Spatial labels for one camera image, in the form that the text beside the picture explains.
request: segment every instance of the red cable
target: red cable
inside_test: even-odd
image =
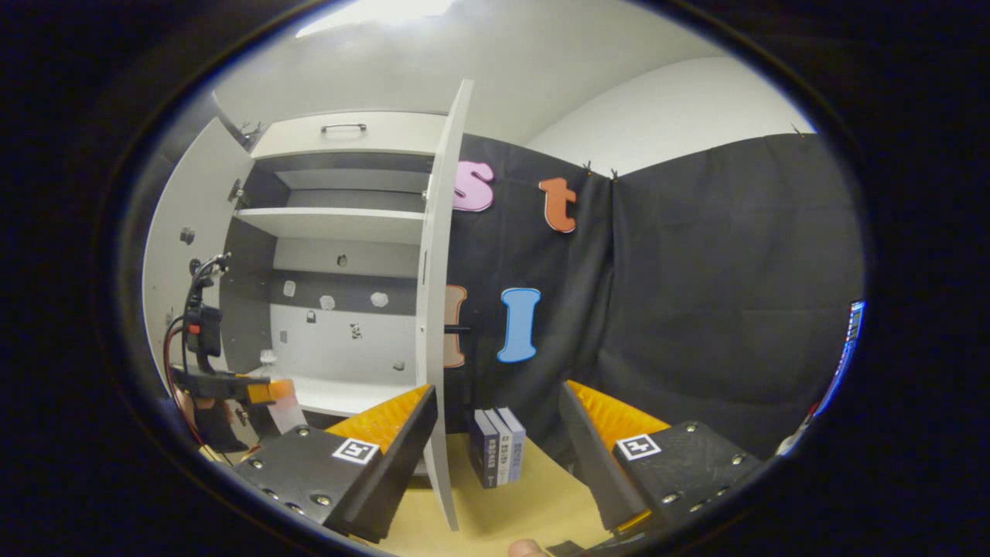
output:
[[[171,387],[172,399],[175,401],[175,406],[178,407],[179,413],[182,414],[182,419],[185,420],[186,425],[189,426],[189,430],[192,431],[192,434],[196,438],[196,441],[199,441],[199,445],[202,447],[205,446],[206,443],[204,443],[203,439],[200,438],[199,432],[196,431],[196,426],[193,425],[191,421],[189,421],[189,416],[186,415],[185,411],[182,409],[182,406],[179,404],[179,397],[175,394],[175,380],[172,378],[172,366],[168,362],[168,347],[172,343],[172,337],[174,337],[180,332],[182,332],[182,327],[179,327],[178,329],[175,329],[174,331],[169,333],[168,337],[165,339],[165,373],[168,375],[168,386]],[[195,400],[190,400],[190,403],[195,405],[196,402]]]

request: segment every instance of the ceiling light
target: ceiling light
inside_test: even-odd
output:
[[[368,21],[402,23],[438,16],[452,3],[453,0],[356,0],[302,28],[296,39],[342,25]]]

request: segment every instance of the book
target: book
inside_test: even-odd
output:
[[[471,465],[486,490],[498,485],[498,430],[488,420],[484,410],[474,410],[470,427]]]
[[[512,455],[509,457],[509,481],[518,482],[523,477],[523,447],[526,445],[526,428],[516,419],[508,407],[498,409],[498,415],[512,431]]]
[[[512,456],[512,431],[505,425],[494,409],[485,410],[485,415],[498,430],[498,485],[509,483],[509,465]]]

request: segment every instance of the small white sticker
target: small white sticker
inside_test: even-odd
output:
[[[388,305],[388,294],[385,292],[376,292],[371,295],[371,304],[375,307],[385,307]]]
[[[645,433],[636,437],[619,439],[616,441],[619,450],[626,455],[626,460],[636,460],[637,458],[648,457],[660,452],[660,448]]]
[[[358,441],[357,439],[348,439],[343,445],[334,451],[334,458],[365,465],[371,460],[371,457],[374,456],[378,448],[378,445],[375,445],[374,443],[365,443],[364,441]]]

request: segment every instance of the open cabinet door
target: open cabinet door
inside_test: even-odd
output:
[[[214,118],[179,159],[165,184],[151,218],[142,274],[145,328],[160,374],[164,373],[165,328],[172,318],[181,315],[192,281],[189,262],[193,258],[206,261],[223,252],[237,205],[236,198],[228,198],[235,183],[245,183],[253,166],[248,152]],[[195,232],[191,244],[180,240],[184,228]],[[231,266],[236,264],[234,254]],[[203,301],[220,307],[219,284],[203,290]],[[177,341],[178,337],[169,350],[172,362],[182,357]],[[214,366],[226,370],[226,358],[216,358]]]
[[[460,140],[467,120],[467,105],[474,82],[460,84],[447,114],[437,145],[430,185],[427,187],[423,240],[420,244],[419,280],[416,291],[416,381],[437,388],[437,425],[424,457],[427,473],[441,510],[451,530],[457,530],[453,508],[450,472],[446,460],[444,421],[444,305],[446,300],[446,259],[450,241],[450,213],[453,185],[457,178]]]

